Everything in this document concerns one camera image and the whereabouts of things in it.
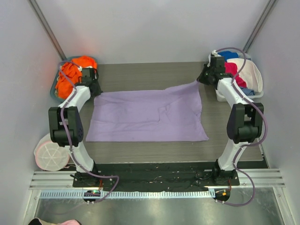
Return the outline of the lavender t-shirt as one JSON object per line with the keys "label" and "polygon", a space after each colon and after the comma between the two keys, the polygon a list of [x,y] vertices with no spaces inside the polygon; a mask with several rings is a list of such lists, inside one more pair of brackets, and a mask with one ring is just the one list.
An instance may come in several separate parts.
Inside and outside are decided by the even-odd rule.
{"label": "lavender t-shirt", "polygon": [[88,142],[201,142],[198,82],[164,90],[105,92],[94,99]]}

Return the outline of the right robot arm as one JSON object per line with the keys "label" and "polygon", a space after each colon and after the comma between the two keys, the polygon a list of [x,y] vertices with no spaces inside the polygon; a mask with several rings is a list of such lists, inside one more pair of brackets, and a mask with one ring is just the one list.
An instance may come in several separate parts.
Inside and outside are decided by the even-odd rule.
{"label": "right robot arm", "polygon": [[224,58],[217,53],[209,55],[209,62],[204,65],[197,81],[214,86],[231,107],[226,127],[228,142],[211,173],[212,181],[223,185],[236,177],[241,154],[261,136],[264,107],[254,103],[240,90],[233,75],[225,72]]}

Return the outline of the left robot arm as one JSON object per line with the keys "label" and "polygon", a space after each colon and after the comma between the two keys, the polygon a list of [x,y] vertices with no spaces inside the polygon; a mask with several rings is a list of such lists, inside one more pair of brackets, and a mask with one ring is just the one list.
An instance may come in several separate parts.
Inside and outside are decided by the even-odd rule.
{"label": "left robot arm", "polygon": [[98,83],[98,70],[81,68],[82,76],[72,85],[71,94],[57,107],[48,110],[50,138],[68,153],[76,166],[76,179],[82,179],[89,187],[95,187],[101,176],[95,161],[89,156],[83,143],[84,129],[80,111],[84,104],[102,93]]}

